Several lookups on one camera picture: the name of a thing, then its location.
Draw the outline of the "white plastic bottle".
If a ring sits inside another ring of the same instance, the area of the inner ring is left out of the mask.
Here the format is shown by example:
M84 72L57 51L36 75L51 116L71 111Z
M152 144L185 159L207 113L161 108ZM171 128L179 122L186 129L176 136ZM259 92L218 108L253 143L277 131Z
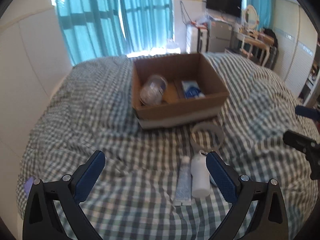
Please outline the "white plastic bottle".
M210 195L210 174L206 166L206 155L203 150L195 154L191 160L192 188L194 198L206 198Z

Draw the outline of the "blue white tube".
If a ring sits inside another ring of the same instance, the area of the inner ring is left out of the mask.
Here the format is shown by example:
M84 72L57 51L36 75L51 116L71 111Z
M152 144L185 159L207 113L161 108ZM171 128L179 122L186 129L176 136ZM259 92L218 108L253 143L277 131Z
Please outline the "blue white tube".
M181 165L178 173L174 206L189 205L191 205L190 157L185 156L181 160Z

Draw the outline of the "white louvered wardrobe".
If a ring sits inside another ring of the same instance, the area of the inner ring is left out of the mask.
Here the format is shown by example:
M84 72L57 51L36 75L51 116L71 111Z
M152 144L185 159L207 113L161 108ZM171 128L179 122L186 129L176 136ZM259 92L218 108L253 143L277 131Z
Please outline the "white louvered wardrobe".
M317 31L303 8L288 0L275 0L273 31L279 51L274 72L298 97L313 64Z

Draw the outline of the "checkered bed blanket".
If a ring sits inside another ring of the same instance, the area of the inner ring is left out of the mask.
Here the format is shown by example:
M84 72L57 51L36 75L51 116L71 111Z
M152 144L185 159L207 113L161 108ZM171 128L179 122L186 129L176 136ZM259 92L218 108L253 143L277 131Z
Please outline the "checkered bed blanket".
M255 181L276 179L294 238L318 198L304 155L283 143L288 129L319 140L312 120L295 115L298 100L271 70L234 54L206 59L229 90L212 122L224 132L223 160ZM31 130L16 202L24 214L29 178L56 181L103 151L106 164L83 212L104 239L208 239L230 205L213 187L189 206L173 205L180 160L192 156L192 125L144 131L131 106L133 59L78 64Z

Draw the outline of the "white vanity desk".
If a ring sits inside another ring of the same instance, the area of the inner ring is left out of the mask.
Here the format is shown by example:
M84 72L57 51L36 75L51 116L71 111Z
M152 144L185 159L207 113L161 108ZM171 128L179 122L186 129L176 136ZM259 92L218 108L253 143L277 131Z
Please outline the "white vanity desk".
M246 52L247 58L250 58L250 55L252 54L253 47L256 47L261 50L259 63L261 66L266 66L267 61L270 57L270 45L265 43L262 40L259 40L258 38L251 37L249 35L243 34L243 33L235 33L235 37L241 41L241 49L245 50L245 44L249 44L249 51Z

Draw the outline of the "oval vanity mirror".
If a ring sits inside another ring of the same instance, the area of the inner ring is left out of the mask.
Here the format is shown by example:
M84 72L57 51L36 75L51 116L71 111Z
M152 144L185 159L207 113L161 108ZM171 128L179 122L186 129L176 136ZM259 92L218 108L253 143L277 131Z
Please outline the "oval vanity mirror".
M257 27L259 25L259 16L253 5L249 4L242 11L242 21L245 28L257 30Z

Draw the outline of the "blue white packet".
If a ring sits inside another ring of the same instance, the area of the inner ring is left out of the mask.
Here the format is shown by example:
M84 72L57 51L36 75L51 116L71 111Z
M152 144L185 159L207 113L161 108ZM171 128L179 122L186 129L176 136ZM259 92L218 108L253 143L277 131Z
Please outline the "blue white packet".
M183 94L186 99L204 98L205 95L200 90L196 81L182 81Z

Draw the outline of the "silver mini fridge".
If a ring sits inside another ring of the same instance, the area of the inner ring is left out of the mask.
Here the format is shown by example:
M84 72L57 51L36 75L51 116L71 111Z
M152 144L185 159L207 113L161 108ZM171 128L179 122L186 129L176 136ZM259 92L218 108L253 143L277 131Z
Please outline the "silver mini fridge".
M208 25L208 51L223 53L230 45L232 30L232 26L227 22L210 21Z

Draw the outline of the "brown cardboard box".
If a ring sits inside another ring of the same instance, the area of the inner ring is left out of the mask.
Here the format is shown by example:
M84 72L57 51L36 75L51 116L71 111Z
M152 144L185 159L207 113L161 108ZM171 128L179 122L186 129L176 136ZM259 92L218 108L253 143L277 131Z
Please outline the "brown cardboard box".
M172 54L133 62L132 108L142 129L170 128L219 114L229 91L209 61L209 54ZM152 75L168 83L160 105L145 106L140 91ZM186 99L182 81L196 81L204 98Z

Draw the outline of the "clear plastic jar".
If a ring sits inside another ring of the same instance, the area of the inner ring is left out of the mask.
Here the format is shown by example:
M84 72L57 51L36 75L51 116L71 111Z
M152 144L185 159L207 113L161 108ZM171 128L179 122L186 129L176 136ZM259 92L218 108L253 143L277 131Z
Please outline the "clear plastic jar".
M141 103L145 106L160 105L167 85L164 77L160 75L150 76L140 91Z

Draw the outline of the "white suitcase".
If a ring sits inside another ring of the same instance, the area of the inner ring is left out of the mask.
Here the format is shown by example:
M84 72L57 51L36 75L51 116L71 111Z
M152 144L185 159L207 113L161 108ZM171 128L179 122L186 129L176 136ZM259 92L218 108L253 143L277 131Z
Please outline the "white suitcase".
M208 29L205 25L187 25L186 53L205 53L207 51Z

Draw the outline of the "teal window curtain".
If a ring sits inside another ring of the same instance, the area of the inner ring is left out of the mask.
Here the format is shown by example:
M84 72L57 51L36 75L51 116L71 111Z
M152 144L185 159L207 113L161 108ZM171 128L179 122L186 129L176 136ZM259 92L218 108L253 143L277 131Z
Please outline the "teal window curtain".
M172 0L55 0L72 65L164 48L173 38Z

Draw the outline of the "black wall television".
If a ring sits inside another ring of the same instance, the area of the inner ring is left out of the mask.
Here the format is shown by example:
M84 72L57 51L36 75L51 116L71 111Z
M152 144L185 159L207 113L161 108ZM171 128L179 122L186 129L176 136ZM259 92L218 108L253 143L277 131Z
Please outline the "black wall television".
M206 0L206 8L240 18L242 0Z

